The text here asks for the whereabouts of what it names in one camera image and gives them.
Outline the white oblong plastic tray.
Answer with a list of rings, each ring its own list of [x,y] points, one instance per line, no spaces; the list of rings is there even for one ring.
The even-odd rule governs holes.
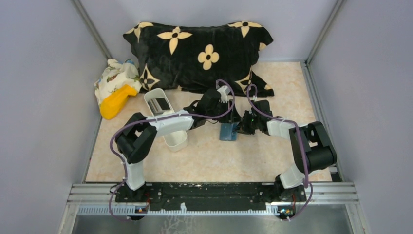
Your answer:
[[[144,100],[153,116],[172,114],[175,112],[164,90],[160,88],[148,91],[144,94]],[[163,135],[163,139],[172,152],[177,152],[188,145],[187,132],[182,130]]]

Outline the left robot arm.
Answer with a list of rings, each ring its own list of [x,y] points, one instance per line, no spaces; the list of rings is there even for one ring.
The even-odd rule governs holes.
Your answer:
[[[229,100],[233,90],[227,86],[207,90],[200,100],[175,113],[147,117],[135,113],[110,140],[110,150],[118,156],[125,170],[124,183],[133,191],[145,184],[143,160],[157,137],[199,128],[207,120],[222,121],[235,108]]]

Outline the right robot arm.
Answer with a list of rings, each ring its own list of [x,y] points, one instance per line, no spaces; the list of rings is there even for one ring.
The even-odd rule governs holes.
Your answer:
[[[267,100],[251,101],[250,105],[251,110],[245,111],[238,125],[239,133],[253,135],[258,130],[290,141],[294,163],[276,177],[276,183],[282,189],[308,187],[312,172],[336,164],[337,153],[321,122],[299,125],[292,120],[274,117]]]

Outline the blue leather card holder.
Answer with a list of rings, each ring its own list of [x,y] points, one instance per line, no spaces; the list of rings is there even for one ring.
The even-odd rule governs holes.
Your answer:
[[[237,140],[238,123],[222,123],[220,126],[220,141],[236,141]]]

